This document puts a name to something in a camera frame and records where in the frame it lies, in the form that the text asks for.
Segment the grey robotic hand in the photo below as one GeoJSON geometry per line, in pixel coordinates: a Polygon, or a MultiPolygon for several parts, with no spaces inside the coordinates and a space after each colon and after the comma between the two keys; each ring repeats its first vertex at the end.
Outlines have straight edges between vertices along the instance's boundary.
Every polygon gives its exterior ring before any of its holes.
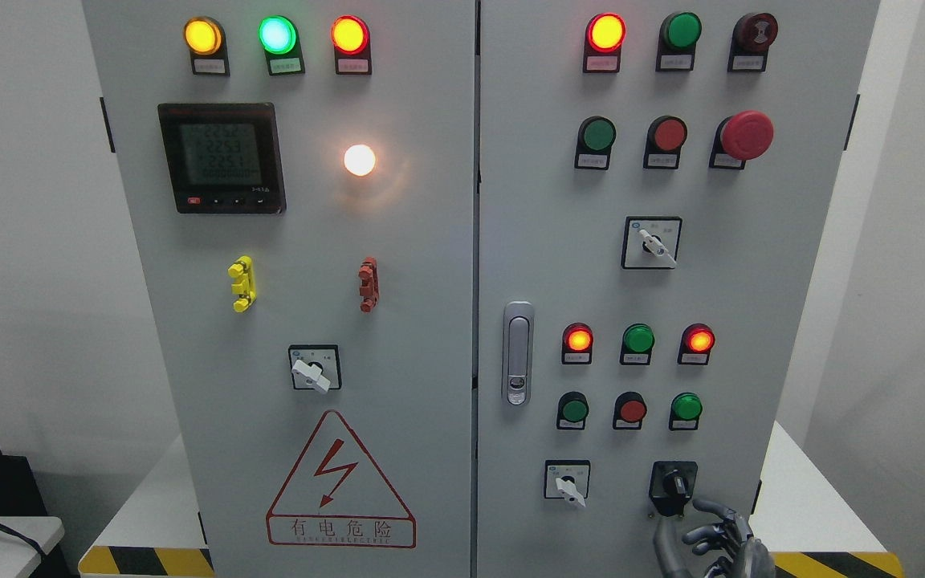
{"type": "MultiPolygon", "coordinates": [[[[710,550],[723,550],[711,564],[705,577],[774,577],[776,566],[766,545],[755,536],[752,528],[741,513],[722,503],[694,499],[694,508],[719,516],[719,522],[705,524],[688,531],[680,538],[683,544],[691,546],[691,552],[703,556],[710,550]]],[[[690,577],[678,549],[676,529],[669,517],[658,520],[653,535],[654,555],[663,577],[690,577]]]]}

